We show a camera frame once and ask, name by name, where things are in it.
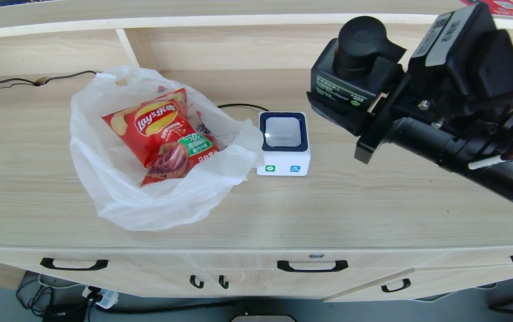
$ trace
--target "camera lens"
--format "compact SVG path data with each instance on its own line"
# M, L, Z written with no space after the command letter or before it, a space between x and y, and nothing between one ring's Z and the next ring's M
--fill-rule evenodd
M367 75L386 43L386 27L376 18L362 16L348 21L338 34L334 72L343 79Z

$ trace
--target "white box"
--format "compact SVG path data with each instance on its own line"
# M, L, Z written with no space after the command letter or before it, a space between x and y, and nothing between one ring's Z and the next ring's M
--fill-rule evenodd
M310 166L310 139L306 114L302 112L260 112L259 128L265 142L265 166L258 175L302 177Z

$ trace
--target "cabinet drawer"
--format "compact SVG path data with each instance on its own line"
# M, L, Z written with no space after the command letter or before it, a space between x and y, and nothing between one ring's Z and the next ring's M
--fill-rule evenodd
M203 271L213 281L221 283L225 293L230 297L324 298L392 275L399 269L344 269L330 273L289 273L279 269Z
M513 279L513 266L439 269L409 269L391 277L325 298L325 302L391 301L440 295Z
M460 249L432 259L418 267L471 267L479 265L513 265L513 247Z
M298 267L315 267L345 260L351 269L412 268L440 255L434 250L298 250L298 251L205 251L188 252L201 269L276 269L278 261L289 261Z
M111 268L99 271L54 271L40 265L20 265L34 271L75 283L91 285L142 297L226 297L221 287L199 269ZM191 284L195 276L197 286Z
M83 268L95 265L97 260L107 260L108 267L144 268L193 268L184 254L162 251L132 250L126 253L118 250L68 250L68 249L19 249L0 247L0 263L40 265L43 258L53 259L55 267Z

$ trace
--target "red snack bag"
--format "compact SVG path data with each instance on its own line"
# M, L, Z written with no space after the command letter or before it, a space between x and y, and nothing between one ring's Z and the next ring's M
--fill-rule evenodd
M103 119L148 169L142 186L185 177L217 152L212 137L197 134L189 124L184 88Z

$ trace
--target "wooden shelf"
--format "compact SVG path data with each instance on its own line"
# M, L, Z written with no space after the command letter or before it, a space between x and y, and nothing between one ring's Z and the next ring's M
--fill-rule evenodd
M309 68L343 23L369 14L412 50L459 0L67 0L0 8L0 76ZM513 17L498 16L511 30Z
M143 27L341 24L359 14L387 23L430 24L432 16L462 6L459 0L54 1L0 8L0 37ZM513 26L510 20L505 28Z

